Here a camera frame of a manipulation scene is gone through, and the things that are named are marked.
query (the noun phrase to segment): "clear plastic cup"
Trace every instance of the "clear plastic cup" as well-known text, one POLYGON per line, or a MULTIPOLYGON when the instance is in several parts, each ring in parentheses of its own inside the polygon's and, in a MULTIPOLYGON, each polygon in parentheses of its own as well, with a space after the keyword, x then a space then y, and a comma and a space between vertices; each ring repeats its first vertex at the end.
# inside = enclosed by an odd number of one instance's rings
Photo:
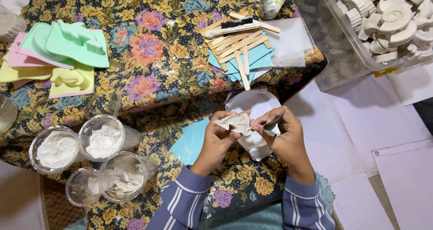
MULTIPOLYGON (((138 132, 137 129, 133 129, 127 125, 122 124, 117 118, 109 115, 109 114, 102 114, 102 115, 96 115, 92 118, 90 118, 87 122, 83 124, 83 127, 79 131, 80 138, 83 142, 83 145, 81 147, 81 153, 83 156, 90 161, 106 161, 110 157, 113 157, 116 155, 119 151, 126 151, 130 150, 134 147, 136 147, 140 143, 140 132, 138 132), (92 155, 89 154, 89 152, 86 150, 86 148, 90 144, 90 137, 92 136, 92 133, 94 130, 98 130, 101 128, 104 124, 111 124, 111 122, 114 121, 114 128, 120 130, 120 144, 119 147, 116 148, 115 151, 113 151, 111 154, 108 154, 101 158, 95 158, 92 155)), ((110 135, 107 136, 107 145, 110 145, 112 141, 110 140, 110 135)))
POLYGON ((66 182, 66 197, 75 206, 88 206, 99 200, 98 171, 94 168, 80 168, 73 172, 66 182))
POLYGON ((77 158, 77 155, 79 155, 79 151, 81 150, 81 140, 78 134, 74 133, 72 129, 62 126, 62 125, 56 125, 49 127, 47 129, 42 130, 39 132, 39 134, 36 136, 36 138, 32 141, 32 144, 30 145, 29 149, 29 155, 30 155, 30 162, 32 163, 33 167, 40 173, 44 174, 55 174, 58 172, 64 171, 66 168, 68 168, 77 158), (42 144, 42 142, 48 137, 48 135, 54 131, 60 131, 62 133, 71 135, 75 140, 75 148, 74 153, 71 156, 71 160, 66 163, 63 167, 60 168, 50 168, 45 165, 43 165, 38 158, 38 148, 42 144))
POLYGON ((18 107, 14 100, 6 96, 0 96, 0 133, 8 130, 15 122, 18 115, 18 107))
POLYGON ((150 156, 119 152, 102 163, 99 189, 111 202, 127 202, 141 193, 146 181, 157 170, 157 162, 150 156))
POLYGON ((261 20, 274 19, 283 6, 285 0, 260 0, 258 16, 261 20))

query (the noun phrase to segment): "plastic storage bin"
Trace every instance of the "plastic storage bin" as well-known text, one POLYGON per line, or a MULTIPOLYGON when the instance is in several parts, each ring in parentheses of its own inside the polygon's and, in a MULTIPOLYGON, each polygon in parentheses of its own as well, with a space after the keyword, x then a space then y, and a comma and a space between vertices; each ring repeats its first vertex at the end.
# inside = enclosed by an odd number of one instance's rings
POLYGON ((393 67, 411 69, 433 62, 429 59, 409 61, 399 58, 386 64, 376 62, 338 8, 335 0, 294 0, 310 34, 320 51, 328 58, 326 69, 316 78, 317 86, 326 91, 393 67))

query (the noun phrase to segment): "blue sweatshirt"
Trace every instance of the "blue sweatshirt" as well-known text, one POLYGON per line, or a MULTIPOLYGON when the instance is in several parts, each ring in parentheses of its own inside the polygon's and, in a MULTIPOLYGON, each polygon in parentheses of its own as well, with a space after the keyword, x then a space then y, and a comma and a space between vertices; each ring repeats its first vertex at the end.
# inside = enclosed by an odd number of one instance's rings
MULTIPOLYGON (((212 176, 202 177, 184 167, 174 182, 161 188, 162 204, 146 229, 197 229, 211 183, 212 176)), ((334 220, 320 196, 317 180, 313 184, 304 185, 287 176, 283 214, 283 227, 287 230, 335 229, 334 220)))

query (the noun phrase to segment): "table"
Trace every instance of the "table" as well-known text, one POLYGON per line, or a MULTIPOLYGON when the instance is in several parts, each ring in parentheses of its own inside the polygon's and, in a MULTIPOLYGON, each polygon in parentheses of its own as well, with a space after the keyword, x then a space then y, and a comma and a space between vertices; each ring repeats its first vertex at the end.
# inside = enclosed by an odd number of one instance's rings
MULTIPOLYGON (((87 228, 126 228, 129 218, 149 222, 161 203, 161 186, 181 171, 181 162, 169 151, 181 128, 224 110, 227 91, 241 88, 208 64, 207 47, 198 31, 232 10, 243 9, 258 19, 258 2, 208 0, 202 6, 194 0, 31 0, 22 13, 27 30, 37 22, 56 19, 101 28, 111 66, 96 69, 96 88, 90 95, 48 99, 50 81, 31 82, 17 90, 11 83, 0 83, 0 94, 12 97, 19 106, 17 121, 0 134, 0 159, 32 169, 28 148, 40 130, 62 124, 78 131, 89 117, 112 113, 112 100, 121 95, 120 120, 142 135, 136 153, 154 157, 159 170, 133 201, 112 204, 101 198, 87 207, 87 228), (144 55, 141 48, 150 42, 152 53, 144 55)), ((287 0, 277 18, 296 16, 295 4, 287 0)), ((0 57, 8 47, 0 45, 0 57)), ((305 58, 306 67, 276 67, 252 85, 268 84, 268 90, 284 103, 328 63, 317 48, 305 58)), ((76 169, 99 165, 84 161, 49 177, 66 182, 76 169)), ((284 175, 284 166, 274 155, 261 162, 251 161, 246 151, 234 145, 215 171, 213 193, 205 202, 202 220, 280 198, 284 181, 277 178, 284 175), (216 191, 232 199, 217 203, 216 191)))

